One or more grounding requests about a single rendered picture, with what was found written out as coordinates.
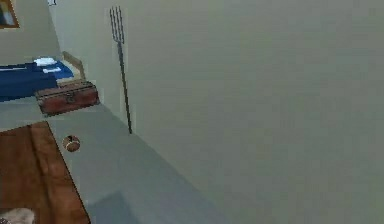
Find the black pitchfork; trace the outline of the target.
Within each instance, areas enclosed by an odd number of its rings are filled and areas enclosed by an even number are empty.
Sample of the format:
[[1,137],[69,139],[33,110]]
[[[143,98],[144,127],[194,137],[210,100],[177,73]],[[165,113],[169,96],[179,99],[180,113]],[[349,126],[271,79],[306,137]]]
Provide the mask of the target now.
[[126,81],[126,74],[125,74],[124,52],[123,52],[125,35],[124,35],[123,16],[122,16],[121,7],[112,6],[109,9],[109,16],[110,16],[112,38],[117,44],[117,53],[118,53],[119,66],[120,66],[120,72],[121,72],[121,81],[122,81],[122,87],[123,87],[128,130],[129,130],[129,133],[132,134],[133,130],[132,130],[128,88],[127,88],[127,81]]

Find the red-brown wooden chest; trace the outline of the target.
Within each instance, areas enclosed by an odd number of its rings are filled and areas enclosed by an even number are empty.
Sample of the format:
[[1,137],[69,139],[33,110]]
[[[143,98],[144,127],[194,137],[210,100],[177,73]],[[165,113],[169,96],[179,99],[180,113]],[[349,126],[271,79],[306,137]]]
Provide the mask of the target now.
[[77,81],[35,93],[38,106],[45,117],[51,117],[100,103],[96,86],[89,81]]

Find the brown ball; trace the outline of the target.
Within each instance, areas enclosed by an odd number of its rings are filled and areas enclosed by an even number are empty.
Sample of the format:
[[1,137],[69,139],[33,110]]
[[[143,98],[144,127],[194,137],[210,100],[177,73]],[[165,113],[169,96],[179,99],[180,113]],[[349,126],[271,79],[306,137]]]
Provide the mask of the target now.
[[80,140],[77,136],[68,135],[62,141],[63,148],[69,152],[75,152],[80,148]]

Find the white pillow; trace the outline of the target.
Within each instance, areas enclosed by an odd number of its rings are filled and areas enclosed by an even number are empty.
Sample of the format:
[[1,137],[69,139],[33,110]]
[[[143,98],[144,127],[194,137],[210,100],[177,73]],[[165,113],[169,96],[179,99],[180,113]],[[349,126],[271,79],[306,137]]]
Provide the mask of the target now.
[[49,66],[49,65],[56,64],[57,61],[54,58],[51,58],[51,57],[44,57],[44,58],[37,58],[37,59],[35,59],[34,63],[37,66]]

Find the bed with blue cover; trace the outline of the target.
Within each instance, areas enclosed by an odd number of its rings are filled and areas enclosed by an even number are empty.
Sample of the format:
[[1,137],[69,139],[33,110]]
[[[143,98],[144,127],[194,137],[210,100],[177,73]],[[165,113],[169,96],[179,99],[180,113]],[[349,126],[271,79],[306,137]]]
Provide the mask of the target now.
[[[84,66],[80,59],[64,51],[57,63],[37,66],[31,62],[0,65],[0,102],[31,97],[39,90],[58,87],[85,79]],[[43,69],[60,67],[60,72],[44,73]]]

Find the brown wooden table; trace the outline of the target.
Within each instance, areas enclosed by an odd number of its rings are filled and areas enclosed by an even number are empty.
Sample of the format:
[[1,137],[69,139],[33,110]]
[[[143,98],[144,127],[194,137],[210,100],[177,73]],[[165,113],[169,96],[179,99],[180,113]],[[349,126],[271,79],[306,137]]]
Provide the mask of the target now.
[[0,211],[15,208],[33,224],[91,224],[46,121],[0,132]]

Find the grey fluffy object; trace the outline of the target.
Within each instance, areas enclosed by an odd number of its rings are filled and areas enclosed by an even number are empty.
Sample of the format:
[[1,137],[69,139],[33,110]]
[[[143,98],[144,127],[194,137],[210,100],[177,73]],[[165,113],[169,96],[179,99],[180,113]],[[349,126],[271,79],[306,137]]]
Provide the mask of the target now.
[[15,208],[0,213],[0,224],[34,224],[35,213],[28,208]]

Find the framed wall picture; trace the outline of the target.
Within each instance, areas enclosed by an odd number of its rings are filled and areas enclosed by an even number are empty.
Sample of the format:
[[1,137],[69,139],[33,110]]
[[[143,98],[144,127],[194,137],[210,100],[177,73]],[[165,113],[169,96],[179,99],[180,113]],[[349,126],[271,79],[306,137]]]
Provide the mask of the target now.
[[18,27],[19,22],[11,0],[0,0],[0,29]]

